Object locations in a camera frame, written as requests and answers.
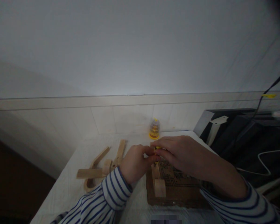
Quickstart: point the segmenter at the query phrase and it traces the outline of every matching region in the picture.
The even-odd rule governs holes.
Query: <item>blue and white striped shirt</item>
[[[268,202],[246,182],[247,197],[223,200],[202,187],[201,194],[225,223],[280,223],[280,210]],[[123,210],[132,187],[115,168],[93,191],[80,198],[69,211],[60,214],[51,224],[114,223],[116,211]]]

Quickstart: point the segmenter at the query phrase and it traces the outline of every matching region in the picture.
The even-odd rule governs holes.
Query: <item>white table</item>
[[[194,132],[163,132],[161,136],[189,135],[212,151]],[[95,139],[85,140],[74,152],[53,188],[44,200],[31,223],[50,223],[57,215],[70,210],[85,193],[84,180],[77,180],[78,169],[89,168],[92,160],[106,147],[110,151],[98,164],[102,167],[105,159],[114,159],[121,139],[126,139],[124,154],[132,145],[149,145],[152,141],[148,134],[110,134],[99,135]],[[146,176],[144,175],[134,187],[132,196],[122,213],[120,223],[150,223],[152,215],[179,215],[183,223],[222,223],[214,211],[186,209],[178,206],[150,206],[147,203]]]

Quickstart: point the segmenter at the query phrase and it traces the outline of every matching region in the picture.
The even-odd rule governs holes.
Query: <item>left hand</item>
[[[128,150],[119,168],[126,182],[131,184],[138,181],[154,162],[160,160],[160,156],[154,154],[152,147],[133,145]]]

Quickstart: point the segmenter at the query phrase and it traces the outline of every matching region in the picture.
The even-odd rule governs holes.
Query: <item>finger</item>
[[[174,140],[176,140],[176,136],[164,136],[161,139],[166,139],[166,140],[174,141]]]
[[[161,157],[165,158],[169,163],[171,163],[173,166],[176,166],[178,164],[178,160],[176,157],[169,151],[164,149],[157,149],[155,151],[157,155],[160,155]]]
[[[160,147],[162,147],[164,149],[167,149],[167,150],[169,150],[170,152],[173,153],[174,150],[175,150],[174,149],[174,143],[175,143],[174,141],[161,138],[159,140],[151,142],[150,145],[151,146],[160,146]]]
[[[154,155],[154,147],[150,147],[150,146],[142,146],[141,147],[141,152],[143,154],[146,154],[148,156]]]
[[[160,156],[157,155],[149,156],[144,160],[145,166],[149,168],[154,162],[158,162],[160,160],[161,160]]]

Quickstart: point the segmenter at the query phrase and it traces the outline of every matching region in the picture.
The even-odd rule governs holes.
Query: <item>wooden craft parts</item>
[[[96,168],[97,164],[102,160],[102,158],[109,152],[110,148],[106,147],[91,163],[90,169]],[[86,179],[84,182],[84,190],[90,192],[95,188],[96,184],[94,179]]]
[[[104,166],[103,166],[103,174],[104,175],[108,175],[111,171],[111,166],[112,166],[112,160],[107,159],[104,162]]]
[[[152,182],[155,196],[158,198],[166,197],[165,180],[161,178],[159,163],[152,164]]]
[[[122,162],[122,157],[124,155],[124,148],[125,148],[125,140],[121,139],[120,140],[120,144],[117,150],[117,155],[116,158],[114,159],[114,162],[112,164],[111,170],[114,170],[117,166],[119,166]]]
[[[117,150],[116,158],[114,162],[111,159],[107,159],[104,162],[102,169],[96,169],[97,164],[102,160],[102,158],[109,152],[110,148],[106,147],[91,163],[89,169],[79,169],[77,172],[77,179],[85,179],[84,182],[84,190],[86,192],[92,191],[95,187],[95,180],[100,178],[103,180],[105,176],[107,176],[112,170],[114,170],[117,166],[119,166],[122,162],[122,157],[124,155],[124,148],[125,148],[125,140],[121,139],[119,148]]]

